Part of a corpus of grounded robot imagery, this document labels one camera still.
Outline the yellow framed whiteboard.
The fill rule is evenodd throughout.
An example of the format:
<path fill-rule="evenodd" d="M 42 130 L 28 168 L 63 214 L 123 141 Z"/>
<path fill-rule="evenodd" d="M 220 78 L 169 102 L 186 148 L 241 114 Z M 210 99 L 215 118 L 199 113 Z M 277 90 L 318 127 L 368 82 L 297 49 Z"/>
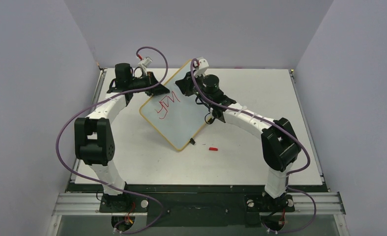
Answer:
<path fill-rule="evenodd" d="M 182 151 L 206 125 L 208 109 L 184 96 L 176 81 L 190 72 L 190 61 L 162 83 L 169 93 L 150 97 L 139 109 L 140 115 L 177 151 Z"/>

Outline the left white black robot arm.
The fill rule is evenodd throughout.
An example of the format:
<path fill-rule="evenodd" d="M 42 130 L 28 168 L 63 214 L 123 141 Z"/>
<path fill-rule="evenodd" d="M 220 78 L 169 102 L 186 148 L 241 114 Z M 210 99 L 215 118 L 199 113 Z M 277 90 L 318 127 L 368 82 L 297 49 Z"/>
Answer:
<path fill-rule="evenodd" d="M 115 78 L 111 81 L 105 96 L 105 103 L 85 118 L 74 122 L 75 154 L 95 172 L 102 182 L 103 195 L 100 212 L 127 211 L 133 207 L 130 194 L 125 193 L 126 182 L 119 175 L 113 162 L 115 142 L 111 124 L 130 103 L 133 94 L 145 92 L 147 96 L 169 94 L 170 90 L 162 85 L 153 72 L 139 65 L 139 77 L 128 63 L 115 66 Z"/>

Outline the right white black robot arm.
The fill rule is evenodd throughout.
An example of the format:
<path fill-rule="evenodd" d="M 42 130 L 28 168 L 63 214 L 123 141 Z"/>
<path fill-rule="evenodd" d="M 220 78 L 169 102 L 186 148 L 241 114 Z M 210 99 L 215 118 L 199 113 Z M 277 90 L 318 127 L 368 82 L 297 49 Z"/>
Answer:
<path fill-rule="evenodd" d="M 196 104 L 206 106 L 212 120 L 235 125 L 261 140 L 263 158 L 268 165 L 263 207 L 267 211 L 291 209 L 294 203 L 287 196 L 288 172 L 301 147 L 295 142 L 296 134 L 290 122 L 285 118 L 275 120 L 252 113 L 225 95 L 219 87 L 219 78 L 212 74 L 192 78 L 186 73 L 175 84 L 183 95 L 194 95 Z"/>

